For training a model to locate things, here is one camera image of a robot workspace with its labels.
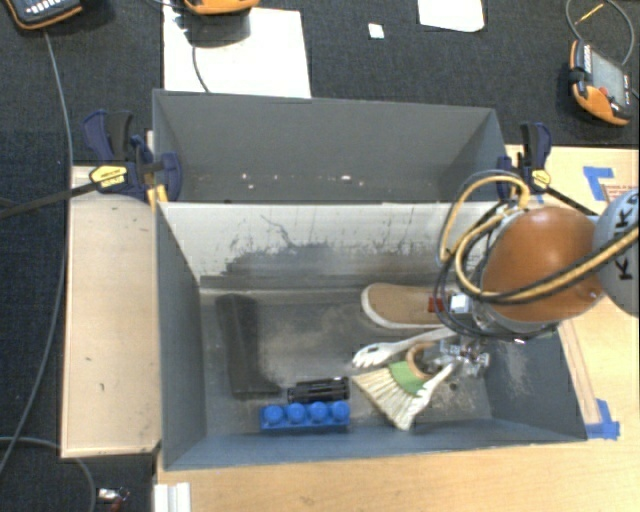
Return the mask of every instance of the blue block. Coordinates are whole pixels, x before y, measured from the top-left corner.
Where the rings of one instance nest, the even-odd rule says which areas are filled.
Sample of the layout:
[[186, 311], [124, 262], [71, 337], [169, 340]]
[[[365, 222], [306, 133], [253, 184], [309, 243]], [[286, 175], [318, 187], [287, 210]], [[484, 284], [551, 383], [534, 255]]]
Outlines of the blue block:
[[346, 432], [351, 409], [344, 400], [286, 405], [267, 405], [260, 409], [260, 431], [263, 433]]

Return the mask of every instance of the cable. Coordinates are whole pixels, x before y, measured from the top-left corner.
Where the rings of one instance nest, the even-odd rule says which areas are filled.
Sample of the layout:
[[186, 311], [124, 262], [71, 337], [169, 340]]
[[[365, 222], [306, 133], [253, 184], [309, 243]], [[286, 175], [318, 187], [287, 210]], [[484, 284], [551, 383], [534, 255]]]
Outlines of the cable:
[[[567, 0], [565, 4], [565, 9], [564, 9], [565, 18], [567, 19], [567, 24], [569, 25], [569, 29], [571, 30], [571, 32], [573, 32], [573, 35], [576, 37], [576, 39], [583, 40], [582, 36], [578, 32], [578, 29], [576, 28], [576, 24], [580, 23], [581, 21], [583, 21], [584, 19], [586, 19], [587, 17], [595, 13], [597, 8], [593, 9], [592, 11], [587, 13], [585, 16], [583, 16], [580, 20], [578, 20], [576, 23], [574, 23], [571, 19], [571, 15], [569, 14], [569, 8], [571, 7], [572, 2], [573, 0]], [[621, 61], [621, 65], [624, 66], [631, 58], [631, 54], [633, 53], [633, 47], [635, 46], [636, 35], [635, 35], [635, 30], [633, 28], [633, 22], [631, 21], [627, 13], [624, 12], [622, 7], [620, 7], [616, 2], [614, 2], [613, 0], [603, 0], [602, 5], [604, 5], [605, 3], [611, 5], [611, 7], [613, 7], [616, 11], [620, 13], [620, 15], [624, 18], [624, 21], [627, 23], [627, 27], [629, 28], [629, 37], [630, 37], [629, 49], [627, 50], [627, 53], [625, 54], [624, 59], [622, 59]]]
[[634, 223], [622, 235], [609, 240], [602, 247], [574, 261], [570, 265], [521, 288], [491, 295], [476, 294], [465, 290], [472, 298], [492, 304], [528, 304], [535, 300], [554, 295], [582, 281], [587, 275], [600, 270], [610, 263], [638, 239], [638, 223]]
[[[56, 443], [52, 443], [51, 441], [46, 441], [44, 439], [38, 439], [36, 437], [19, 437], [15, 442], [14, 442], [14, 439], [16, 438], [14, 438], [13, 436], [0, 437], [0, 443], [10, 442], [15, 444], [15, 442], [17, 442], [19, 444], [51, 448], [52, 450], [56, 450], [56, 451], [60, 450], [60, 446], [58, 446]], [[87, 467], [87, 465], [84, 462], [82, 462], [80, 459], [73, 458], [73, 459], [70, 459], [70, 461], [75, 463], [84, 473], [85, 479], [87, 481], [87, 485], [89, 487], [89, 506], [87, 507], [87, 512], [93, 512], [96, 507], [97, 494], [96, 494], [96, 484], [93, 479], [93, 476], [91, 475], [91, 471], [89, 471], [89, 468]]]
[[78, 197], [83, 194], [93, 192], [96, 189], [97, 185], [93, 182], [90, 182], [85, 185], [80, 185], [79, 187], [71, 189], [67, 188], [61, 192], [56, 192], [55, 194], [41, 197], [40, 199], [34, 199], [33, 201], [29, 201], [26, 203], [16, 204], [0, 212], [0, 221], [23, 213], [30, 213], [38, 210], [39, 208], [42, 208], [43, 206], [48, 206], [60, 201], [66, 201], [68, 199], [71, 199], [72, 197]]
[[571, 206], [571, 208], [573, 208], [574, 210], [578, 210], [580, 213], [586, 215], [587, 217], [598, 216], [598, 214], [593, 210], [587, 208], [583, 204], [580, 204], [578, 201], [571, 199], [569, 196], [565, 196], [562, 192], [556, 190], [555, 188], [547, 187], [544, 193], [549, 194], [551, 197], [555, 197], [559, 201], [562, 201], [567, 206]]
[[67, 102], [64, 99], [62, 82], [60, 81], [60, 72], [58, 71], [56, 56], [53, 54], [51, 39], [49, 39], [49, 34], [46, 30], [43, 30], [42, 33], [44, 34], [44, 40], [47, 43], [49, 60], [51, 61], [51, 67], [53, 68], [53, 75], [56, 80], [56, 88], [58, 89], [58, 98], [60, 100], [60, 106], [62, 107], [62, 117], [64, 118], [64, 128], [67, 135], [67, 151], [69, 152], [69, 171], [71, 171], [73, 169], [73, 162], [75, 161], [75, 158], [73, 156], [73, 138], [71, 136], [71, 123], [69, 122], [69, 109], [67, 109]]
[[[43, 30], [43, 34], [44, 34], [44, 39], [47, 43], [47, 49], [49, 51], [49, 58], [51, 60], [51, 66], [53, 68], [53, 73], [55, 76], [55, 81], [56, 81], [56, 87], [58, 89], [58, 96], [60, 99], [60, 106], [62, 108], [62, 113], [63, 113], [63, 117], [64, 117], [64, 125], [65, 125], [65, 134], [67, 137], [67, 148], [68, 148], [68, 154], [69, 154], [69, 171], [71, 172], [73, 169], [73, 162], [74, 162], [74, 157], [73, 157], [73, 139], [71, 136], [71, 124], [69, 123], [69, 112], [67, 109], [67, 104], [64, 98], [64, 91], [62, 89], [62, 83], [60, 81], [60, 73], [58, 71], [58, 65], [56, 63], [56, 59], [55, 59], [55, 55], [53, 53], [53, 48], [51, 46], [51, 40], [49, 39], [49, 35], [47, 34], [46, 31]], [[57, 325], [57, 320], [58, 320], [58, 315], [60, 313], [60, 307], [62, 304], [62, 297], [64, 295], [64, 284], [65, 284], [65, 269], [66, 269], [66, 262], [67, 262], [67, 251], [68, 251], [68, 241], [65, 235], [65, 241], [64, 241], [64, 249], [62, 252], [62, 261], [60, 263], [60, 274], [58, 277], [58, 285], [56, 288], [56, 295], [55, 295], [55, 302], [54, 302], [54, 307], [53, 307], [53, 312], [51, 314], [51, 322], [49, 325], [49, 333], [47, 335], [47, 341], [45, 343], [45, 349], [44, 349], [44, 353], [42, 355], [42, 360], [40, 362], [40, 368], [38, 370], [38, 374], [36, 375], [36, 379], [35, 382], [33, 384], [33, 387], [31, 389], [31, 395], [29, 396], [29, 400], [27, 401], [27, 405], [24, 408], [24, 411], [22, 413], [22, 417], [20, 418], [20, 421], [18, 422], [18, 426], [13, 434], [13, 436], [4, 436], [4, 437], [0, 437], [0, 441], [1, 442], [8, 442], [9, 446], [7, 447], [7, 451], [4, 454], [4, 457], [2, 458], [2, 461], [0, 462], [0, 476], [2, 476], [2, 473], [4, 472], [7, 463], [9, 461], [9, 458], [11, 457], [11, 454], [13, 453], [13, 450], [15, 448], [15, 446], [18, 443], [22, 443], [22, 444], [33, 444], [33, 445], [38, 445], [38, 446], [45, 446], [45, 447], [49, 447], [49, 448], [53, 448], [55, 450], [58, 449], [58, 445], [56, 445], [55, 443], [52, 443], [51, 441], [46, 441], [43, 439], [37, 439], [37, 438], [32, 438], [32, 437], [21, 437], [22, 434], [22, 429], [24, 428], [24, 425], [27, 421], [27, 418], [29, 417], [29, 413], [31, 412], [31, 409], [33, 408], [33, 404], [35, 402], [36, 396], [38, 394], [38, 391], [40, 389], [40, 385], [42, 383], [42, 379], [44, 377], [44, 373], [46, 370], [46, 366], [47, 363], [49, 361], [49, 356], [51, 353], [51, 348], [53, 347], [53, 342], [55, 339], [55, 329], [56, 329], [56, 325]], [[96, 503], [96, 486], [93, 480], [93, 477], [91, 476], [91, 473], [89, 472], [89, 469], [87, 468], [87, 466], [80, 460], [78, 459], [74, 459], [74, 462], [76, 464], [78, 464], [80, 466], [80, 468], [82, 469], [82, 471], [85, 474], [87, 483], [89, 485], [90, 488], [90, 502], [89, 502], [89, 507], [88, 507], [88, 511], [91, 512], [95, 509], [95, 503]]]
[[[465, 259], [471, 254], [474, 246], [477, 243], [479, 243], [483, 238], [488, 236], [491, 236], [491, 232], [488, 232], [486, 234], [483, 234], [477, 237], [471, 244], [469, 244], [466, 249]], [[474, 271], [474, 279], [478, 281], [480, 280], [482, 275], [482, 270], [486, 265], [487, 259], [488, 259], [488, 254], [486, 254], [485, 252], [485, 256], [476, 266], [476, 269]], [[446, 298], [447, 276], [451, 270], [452, 265], [453, 265], [453, 259], [449, 259], [449, 261], [447, 261], [444, 264], [443, 268], [441, 269], [437, 277], [436, 286], [434, 290], [434, 299], [436, 303], [438, 303], [438, 300], [442, 301], [443, 303], [446, 303], [445, 298]], [[455, 331], [458, 334], [461, 334], [463, 336], [468, 336], [471, 338], [480, 338], [482, 340], [493, 339], [493, 340], [501, 340], [508, 343], [513, 343], [518, 340], [526, 341], [532, 338], [536, 338], [538, 336], [546, 335], [554, 331], [557, 327], [557, 324], [555, 322], [551, 322], [540, 329], [527, 332], [527, 333], [509, 333], [508, 331], [489, 331], [489, 330], [481, 330], [472, 325], [461, 322], [458, 318], [456, 318], [455, 314], [451, 313], [451, 311], [448, 308], [443, 308], [442, 310], [440, 310], [439, 308], [436, 308], [435, 312], [439, 320], [442, 322], [442, 324], [448, 327], [449, 329], [451, 329], [452, 331]]]
[[202, 78], [202, 75], [200, 74], [200, 68], [198, 68], [198, 61], [196, 60], [196, 47], [195, 47], [195, 45], [191, 47], [191, 60], [193, 61], [193, 69], [196, 72], [196, 76], [198, 77], [198, 81], [200, 82], [200, 85], [204, 89], [204, 92], [211, 93], [211, 91], [207, 87], [207, 84], [205, 83], [204, 79]]
[[518, 175], [507, 171], [500, 171], [497, 169], [493, 171], [482, 171], [480, 173], [473, 174], [462, 184], [459, 192], [456, 194], [456, 198], [454, 199], [451, 209], [449, 210], [449, 213], [447, 214], [447, 217], [445, 219], [442, 230], [440, 231], [440, 235], [438, 237], [438, 252], [436, 256], [436, 260], [439, 264], [447, 261], [453, 254], [455, 254], [460, 242], [465, 239], [465, 237], [472, 229], [474, 229], [472, 227], [467, 230], [460, 238], [458, 238], [452, 248], [447, 247], [451, 229], [453, 227], [453, 224], [455, 223], [456, 217], [458, 216], [458, 211], [462, 207], [462, 204], [476, 189], [487, 185], [488, 183], [511, 183], [513, 185], [516, 185], [520, 190], [520, 196], [515, 207], [506, 208], [500, 213], [496, 212], [491, 219], [485, 222], [485, 225], [495, 225], [503, 219], [513, 215], [514, 213], [517, 213], [520, 210], [524, 210], [527, 207], [531, 193], [529, 191], [529, 186]]

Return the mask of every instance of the white paper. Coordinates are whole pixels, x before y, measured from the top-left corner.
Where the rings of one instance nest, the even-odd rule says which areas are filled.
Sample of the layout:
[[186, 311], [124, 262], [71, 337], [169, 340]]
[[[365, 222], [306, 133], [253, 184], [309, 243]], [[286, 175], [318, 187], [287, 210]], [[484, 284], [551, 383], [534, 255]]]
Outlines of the white paper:
[[369, 37], [371, 39], [384, 39], [384, 29], [377, 23], [369, 23]]
[[482, 0], [418, 0], [418, 12], [422, 25], [459, 32], [484, 27]]
[[[176, 23], [179, 14], [164, 10], [164, 88], [203, 92], [192, 47]], [[200, 75], [211, 92], [310, 98], [302, 20], [297, 11], [253, 8], [251, 35], [218, 48], [196, 48]]]

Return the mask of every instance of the yellow cable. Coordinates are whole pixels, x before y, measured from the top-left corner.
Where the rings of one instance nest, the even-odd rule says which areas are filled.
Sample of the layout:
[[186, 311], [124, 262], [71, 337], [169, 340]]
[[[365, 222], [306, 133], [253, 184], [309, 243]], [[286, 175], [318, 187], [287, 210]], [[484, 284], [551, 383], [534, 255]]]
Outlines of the yellow cable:
[[498, 214], [492, 219], [498, 218], [502, 220], [513, 213], [524, 210], [529, 204], [530, 192], [527, 184], [520, 178], [516, 178], [515, 176], [505, 176], [505, 175], [496, 175], [496, 176], [488, 176], [486, 178], [479, 179], [478, 181], [472, 183], [469, 187], [467, 187], [464, 192], [460, 195], [458, 200], [453, 204], [451, 209], [451, 213], [449, 218], [442, 228], [442, 238], [440, 242], [440, 247], [438, 248], [438, 255], [440, 261], [447, 262], [452, 254], [457, 254], [459, 251], [460, 242], [469, 234], [471, 228], [468, 229], [465, 233], [462, 234], [460, 238], [456, 241], [453, 248], [447, 248], [447, 241], [449, 240], [449, 235], [451, 234], [451, 229], [453, 227], [453, 223], [458, 216], [458, 210], [462, 207], [462, 204], [466, 201], [467, 197], [471, 195], [471, 193], [479, 187], [486, 185], [487, 183], [495, 183], [495, 182], [507, 182], [516, 185], [520, 189], [520, 198], [518, 199], [518, 204], [516, 207], [512, 209], [505, 210], [505, 212]]
[[[495, 297], [501, 293], [507, 292], [495, 292], [495, 291], [487, 291], [481, 290], [477, 286], [475, 286], [464, 274], [464, 265], [462, 262], [462, 254], [469, 244], [469, 242], [478, 234], [483, 231], [489, 229], [491, 226], [488, 226], [489, 222], [483, 224], [482, 226], [474, 229], [468, 235], [464, 237], [464, 239], [460, 242], [460, 246], [458, 247], [458, 252], [456, 253], [455, 259], [455, 269], [456, 275], [460, 282], [472, 293], [478, 294], [480, 297]], [[608, 249], [598, 253], [593, 258], [585, 261], [584, 263], [576, 266], [575, 268], [564, 272], [562, 275], [556, 277], [552, 281], [548, 283], [542, 283], [531, 290], [527, 290], [521, 293], [517, 293], [511, 297], [509, 300], [524, 300], [524, 299], [534, 299], [540, 295], [543, 295], [548, 292], [556, 291], [559, 288], [562, 288], [565, 284], [572, 281], [575, 278], [582, 277], [587, 274], [589, 271], [593, 270], [595, 267], [603, 263], [605, 260], [613, 256], [618, 251], [624, 249], [625, 247], [630, 246], [634, 241], [638, 239], [638, 228], [632, 229], [629, 233], [620, 238], [615, 244], [611, 245]]]
[[580, 23], [582, 23], [583, 21], [589, 19], [591, 16], [593, 16], [595, 13], [597, 13], [600, 9], [602, 9], [604, 7], [604, 2], [601, 3], [600, 5], [596, 5], [593, 9], [591, 9], [587, 14], [585, 14], [582, 18], [580, 18], [578, 21], [576, 21], [574, 23], [574, 25], [579, 25]]
[[[517, 205], [512, 208], [506, 209], [501, 213], [497, 213], [496, 215], [494, 215], [489, 220], [487, 220], [482, 225], [476, 228], [472, 227], [467, 229], [458, 238], [458, 240], [455, 242], [455, 244], [451, 249], [447, 248], [447, 241], [451, 234], [451, 229], [458, 216], [458, 212], [462, 207], [462, 204], [473, 193], [474, 190], [478, 189], [479, 187], [482, 187], [483, 185], [486, 185], [487, 183], [492, 183], [492, 182], [493, 183], [507, 182], [507, 183], [512, 183], [513, 185], [516, 185], [520, 190], [520, 197], [518, 199]], [[496, 291], [482, 290], [477, 286], [475, 286], [464, 273], [463, 255], [469, 243], [476, 236], [484, 234], [491, 229], [494, 229], [495, 226], [498, 225], [500, 222], [502, 222], [502, 220], [504, 220], [505, 218], [519, 211], [524, 210], [529, 203], [529, 199], [530, 199], [529, 187], [523, 180], [513, 176], [495, 175], [495, 176], [488, 176], [486, 178], [482, 178], [472, 183], [469, 187], [467, 187], [463, 191], [460, 197], [453, 204], [451, 213], [442, 230], [443, 234], [441, 237], [441, 243], [440, 243], [440, 247], [438, 248], [438, 252], [439, 252], [440, 260], [442, 262], [447, 262], [451, 258], [451, 256], [455, 255], [454, 262], [455, 262], [456, 275], [460, 283], [463, 285], [463, 287], [467, 288], [470, 292], [476, 295], [479, 295], [480, 297], [487, 297], [487, 298], [494, 297], [502, 293], [509, 293], [509, 292], [496, 292]], [[618, 240], [615, 244], [611, 245], [608, 249], [598, 253], [596, 256], [585, 261], [584, 263], [577, 265], [575, 268], [571, 270], [567, 270], [566, 272], [554, 278], [552, 281], [549, 281], [548, 283], [542, 283], [542, 284], [539, 284], [538, 286], [535, 286], [531, 290], [523, 291], [515, 295], [512, 295], [511, 297], [509, 297], [509, 299], [514, 301], [535, 299], [548, 292], [554, 292], [562, 288], [564, 285], [566, 285], [570, 281], [586, 275], [595, 267], [602, 264], [605, 260], [607, 260], [608, 258], [612, 257], [614, 254], [616, 254], [618, 251], [621, 251], [622, 249], [630, 246], [637, 239], [638, 239], [638, 228], [636, 227], [632, 229], [629, 233], [621, 237], [620, 240]]]

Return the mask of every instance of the tan shoe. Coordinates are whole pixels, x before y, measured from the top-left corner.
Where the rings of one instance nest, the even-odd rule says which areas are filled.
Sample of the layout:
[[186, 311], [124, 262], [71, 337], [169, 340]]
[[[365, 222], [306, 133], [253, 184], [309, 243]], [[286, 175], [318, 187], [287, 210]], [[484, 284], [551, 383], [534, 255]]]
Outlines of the tan shoe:
[[361, 295], [362, 309], [377, 325], [387, 329], [440, 327], [433, 290], [418, 286], [374, 283]]

